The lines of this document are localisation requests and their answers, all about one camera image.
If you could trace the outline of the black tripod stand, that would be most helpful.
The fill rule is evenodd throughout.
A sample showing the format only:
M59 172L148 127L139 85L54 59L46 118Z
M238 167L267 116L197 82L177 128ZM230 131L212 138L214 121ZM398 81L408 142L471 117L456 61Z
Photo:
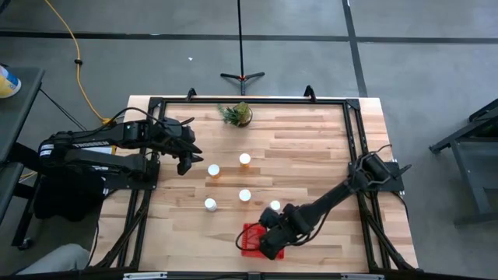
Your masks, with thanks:
M244 49L243 49L243 34L242 34L242 21L241 21L241 4L240 0L237 0L237 29L238 29L238 44L239 44L239 55L240 55L240 74L233 75L228 73L221 73L220 76L224 79L235 79L240 84L240 95L246 95L246 85L250 79L261 78L265 76L264 72L256 72L250 75L246 75L244 72Z

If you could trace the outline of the black bag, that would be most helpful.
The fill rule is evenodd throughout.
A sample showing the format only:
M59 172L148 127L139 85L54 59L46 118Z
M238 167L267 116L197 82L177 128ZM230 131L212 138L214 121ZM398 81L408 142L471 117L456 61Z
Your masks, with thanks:
M104 200L101 177L43 177L33 203L37 219L61 216L70 222L81 221Z

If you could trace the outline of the person's leg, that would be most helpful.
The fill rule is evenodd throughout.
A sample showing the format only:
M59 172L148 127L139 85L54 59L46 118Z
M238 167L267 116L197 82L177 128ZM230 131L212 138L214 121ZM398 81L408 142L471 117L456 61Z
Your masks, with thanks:
M16 275L71 271L84 269L90 252L76 243L62 245L38 261L16 272Z

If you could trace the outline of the grey desk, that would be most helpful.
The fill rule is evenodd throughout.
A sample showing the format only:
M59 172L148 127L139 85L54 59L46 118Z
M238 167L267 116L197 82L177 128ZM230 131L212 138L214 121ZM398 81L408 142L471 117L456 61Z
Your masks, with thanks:
M45 74L42 68L8 67L6 71L19 80L20 88L16 94L0 98L0 224L9 208L22 168L40 169L37 152L17 140Z

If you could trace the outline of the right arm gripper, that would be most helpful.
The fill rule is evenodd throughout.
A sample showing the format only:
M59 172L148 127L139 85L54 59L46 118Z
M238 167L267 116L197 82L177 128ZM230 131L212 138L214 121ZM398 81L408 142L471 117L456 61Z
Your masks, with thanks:
M270 259L275 260L286 243L306 243L310 239L311 225L307 221L310 204L284 206L281 214L281 233L268 231L259 238L259 250Z

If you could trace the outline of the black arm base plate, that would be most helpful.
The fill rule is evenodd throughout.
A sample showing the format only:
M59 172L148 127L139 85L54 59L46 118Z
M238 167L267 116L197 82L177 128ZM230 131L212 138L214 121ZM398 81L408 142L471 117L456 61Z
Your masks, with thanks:
M160 162L146 161L141 170L106 170L101 176L105 179L107 189L151 191L157 187L159 171Z
M402 173L405 171L394 162L363 162L362 166L350 163L348 180L359 191L397 192L404 190Z

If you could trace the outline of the black metal rack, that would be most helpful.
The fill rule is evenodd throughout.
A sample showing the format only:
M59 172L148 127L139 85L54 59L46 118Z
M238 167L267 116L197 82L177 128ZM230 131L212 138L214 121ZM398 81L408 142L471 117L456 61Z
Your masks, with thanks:
M449 148L454 154L461 178L470 188L475 214L454 220L457 227L498 222L487 195L498 192L498 99L468 117L468 123L429 147L433 154Z

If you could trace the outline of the red plastic basket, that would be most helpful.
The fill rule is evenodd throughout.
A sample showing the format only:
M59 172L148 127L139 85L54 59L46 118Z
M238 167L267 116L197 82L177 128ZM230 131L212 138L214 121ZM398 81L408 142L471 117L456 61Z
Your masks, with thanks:
M241 236L237 238L237 245L240 247L243 257L254 257L267 259L259 250L260 238L267 233L267 229L260 224L244 223Z

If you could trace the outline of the black aluminium table frame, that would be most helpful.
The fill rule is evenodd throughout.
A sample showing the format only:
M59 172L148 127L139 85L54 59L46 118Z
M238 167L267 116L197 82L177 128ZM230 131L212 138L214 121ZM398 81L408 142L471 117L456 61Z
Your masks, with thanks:
M215 275L361 273L368 269L357 197L332 209L318 235L300 247L287 247L278 261L243 257L235 246L244 223L255 224L271 201L301 205L343 181L353 156L376 151L393 158L381 102L377 98L245 96L253 119L245 128L223 123L216 109L221 97L171 96L168 117L192 119L203 161L183 176L169 156L161 158L142 237L142 271L205 272ZM242 167L240 154L251 156ZM213 179L211 164L220 167ZM249 202L239 192L251 192ZM205 199L216 200L214 212Z

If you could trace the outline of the silver metal bracket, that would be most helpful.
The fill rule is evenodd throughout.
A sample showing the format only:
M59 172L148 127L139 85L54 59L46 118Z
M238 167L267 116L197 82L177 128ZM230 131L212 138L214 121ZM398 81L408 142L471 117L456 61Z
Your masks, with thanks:
M385 280L383 275L375 274L341 274L341 280Z
M122 280L167 280L166 271L133 272L123 275Z

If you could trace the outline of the small potted green plant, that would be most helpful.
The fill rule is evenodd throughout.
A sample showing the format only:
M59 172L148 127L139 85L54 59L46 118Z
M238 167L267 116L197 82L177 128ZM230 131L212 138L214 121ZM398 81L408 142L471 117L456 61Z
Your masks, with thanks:
M238 128L247 127L253 117L252 109L245 102L240 102L234 107L217 105L217 109L225 124L231 124Z

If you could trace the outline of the yellow blue wipes canister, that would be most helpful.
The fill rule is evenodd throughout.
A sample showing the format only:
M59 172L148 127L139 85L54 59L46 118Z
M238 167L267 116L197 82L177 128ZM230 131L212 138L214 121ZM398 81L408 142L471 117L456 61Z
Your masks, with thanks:
M0 65L0 99L16 95L21 87L22 83L19 78Z

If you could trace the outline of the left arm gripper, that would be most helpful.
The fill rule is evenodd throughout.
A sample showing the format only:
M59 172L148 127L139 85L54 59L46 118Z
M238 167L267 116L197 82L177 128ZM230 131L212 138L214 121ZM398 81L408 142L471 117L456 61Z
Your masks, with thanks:
M204 159L195 155L202 152L199 147L193 144L194 136L189 126L172 118L165 118L157 123L157 151L161 154L171 156L186 156L192 163L201 162Z

